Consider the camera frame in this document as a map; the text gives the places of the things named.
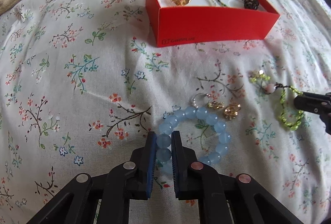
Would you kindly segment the small gold flower earring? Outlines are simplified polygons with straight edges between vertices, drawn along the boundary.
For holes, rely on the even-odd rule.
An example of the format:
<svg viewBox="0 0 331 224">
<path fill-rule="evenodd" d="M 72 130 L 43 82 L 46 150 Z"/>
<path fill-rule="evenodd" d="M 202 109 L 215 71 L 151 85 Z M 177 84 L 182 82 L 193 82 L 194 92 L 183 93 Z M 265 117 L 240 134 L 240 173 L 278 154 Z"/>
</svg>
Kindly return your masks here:
<svg viewBox="0 0 331 224">
<path fill-rule="evenodd" d="M 223 102 L 212 101 L 207 104 L 208 108 L 212 108 L 214 110 L 219 110 L 224 108 Z"/>
</svg>

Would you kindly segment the floral bed sheet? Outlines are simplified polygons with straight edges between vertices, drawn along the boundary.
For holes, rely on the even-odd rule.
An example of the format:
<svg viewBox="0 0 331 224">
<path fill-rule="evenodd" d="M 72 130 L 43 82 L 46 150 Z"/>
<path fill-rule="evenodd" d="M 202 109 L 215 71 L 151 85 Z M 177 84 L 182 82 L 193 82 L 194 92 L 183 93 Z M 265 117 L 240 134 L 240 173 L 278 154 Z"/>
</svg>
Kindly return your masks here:
<svg viewBox="0 0 331 224">
<path fill-rule="evenodd" d="M 330 7 L 268 0 L 280 13 L 262 41 L 158 48 L 145 0 L 22 0 L 1 16 L 1 223 L 27 223 L 75 175 L 107 173 L 149 131 L 202 94 L 238 103 L 220 173 L 248 173 L 304 223 L 330 217 L 330 135 L 296 117 L 270 82 L 330 91 Z"/>
</svg>

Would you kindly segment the red cardboard phone box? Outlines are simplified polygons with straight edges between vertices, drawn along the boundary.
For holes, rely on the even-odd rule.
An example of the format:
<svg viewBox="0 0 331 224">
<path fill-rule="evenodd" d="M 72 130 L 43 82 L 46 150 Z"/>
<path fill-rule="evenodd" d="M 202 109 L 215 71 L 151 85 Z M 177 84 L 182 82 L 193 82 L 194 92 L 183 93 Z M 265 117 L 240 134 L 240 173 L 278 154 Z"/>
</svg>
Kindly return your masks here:
<svg viewBox="0 0 331 224">
<path fill-rule="evenodd" d="M 158 47 L 263 40 L 280 17 L 267 0 L 145 0 L 145 7 Z"/>
</svg>

